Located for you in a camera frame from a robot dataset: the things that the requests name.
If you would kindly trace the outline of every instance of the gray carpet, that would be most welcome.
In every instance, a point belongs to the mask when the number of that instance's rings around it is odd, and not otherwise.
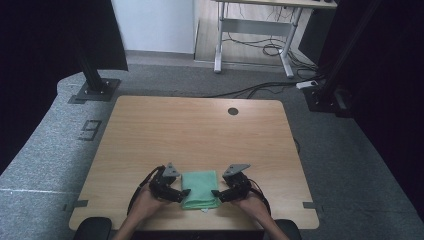
[[[24,148],[0,177],[0,239],[72,239],[68,221],[114,103],[120,95],[200,97],[282,81],[278,72],[130,65],[100,71],[122,83],[111,102],[68,104],[84,77],[58,84],[58,96]],[[320,219],[303,239],[424,239],[424,225],[384,161],[352,119],[309,112],[296,88],[259,91],[283,102]],[[100,120],[93,141],[79,140]]]

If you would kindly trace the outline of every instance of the black curtain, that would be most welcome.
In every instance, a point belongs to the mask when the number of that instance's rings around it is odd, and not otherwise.
[[[128,70],[110,0],[1,1],[1,172],[50,108],[58,81],[81,72],[75,40],[93,68]]]
[[[363,19],[368,20],[358,31]],[[351,115],[422,219],[423,23],[424,2],[420,0],[342,0],[320,58],[320,67],[339,64],[339,68],[329,68],[322,92],[333,94],[331,86],[350,92]],[[355,31],[360,35],[352,43]]]

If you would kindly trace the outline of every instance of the black base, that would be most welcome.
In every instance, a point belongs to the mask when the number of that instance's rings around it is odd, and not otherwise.
[[[320,88],[304,88],[306,103],[311,112],[335,113],[338,117],[351,118],[349,111],[349,93],[344,90],[336,90],[330,100],[322,100]]]
[[[73,95],[68,103],[84,104],[86,101],[103,101],[109,102],[112,99],[115,90],[118,89],[121,80],[102,78],[103,88],[100,91],[93,91],[84,83],[77,95]]]

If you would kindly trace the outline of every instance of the table top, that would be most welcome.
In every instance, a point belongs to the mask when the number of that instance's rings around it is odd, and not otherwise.
[[[237,115],[228,109],[236,108]],[[274,219],[291,219],[300,229],[319,225],[283,105],[271,100],[122,96],[118,99],[93,160],[71,229],[88,217],[103,216],[119,229],[140,182],[159,165],[180,172],[216,170],[248,163],[243,173],[269,200]],[[180,178],[171,187],[181,189]],[[260,228],[231,203],[207,213],[172,203],[144,230],[252,230]]]
[[[272,5],[272,6],[286,6],[286,7],[304,7],[304,8],[325,8],[335,9],[337,3],[332,0],[330,3],[313,0],[214,0],[216,2],[227,3],[242,3],[242,4],[256,4],[256,5]]]

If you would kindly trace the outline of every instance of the metal stand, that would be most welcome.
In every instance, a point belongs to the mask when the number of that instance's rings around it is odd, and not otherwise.
[[[357,41],[368,26],[374,12],[379,6],[381,0],[371,1],[364,15],[360,19],[358,26],[352,33],[351,38],[336,59],[329,73],[327,82],[321,89],[306,89],[304,91],[306,102],[309,110],[312,112],[331,112],[336,113],[338,117],[352,117],[349,111],[351,107],[350,93],[340,87],[340,76],[342,67],[346,64],[352,49],[356,46]]]
[[[287,54],[290,49],[290,45],[293,41],[294,34],[299,23],[300,15],[302,14],[302,8],[297,7],[294,12],[294,17],[291,23],[280,23],[280,22],[265,22],[265,21],[252,21],[243,19],[230,19],[225,18],[225,2],[219,3],[219,23],[218,23],[218,44],[215,49],[215,65],[214,72],[221,72],[222,63],[222,33],[245,33],[245,34],[257,34],[257,35],[272,35],[272,36],[283,36],[286,37],[286,44],[284,49],[280,50],[280,58],[286,71],[288,78],[293,78],[294,74],[290,66],[290,60]]]
[[[102,79],[97,69],[91,66],[78,37],[70,32],[69,38],[75,50],[78,64],[86,78],[86,83],[77,95],[69,99],[68,103],[84,104],[86,101],[110,101],[121,81],[119,79]]]

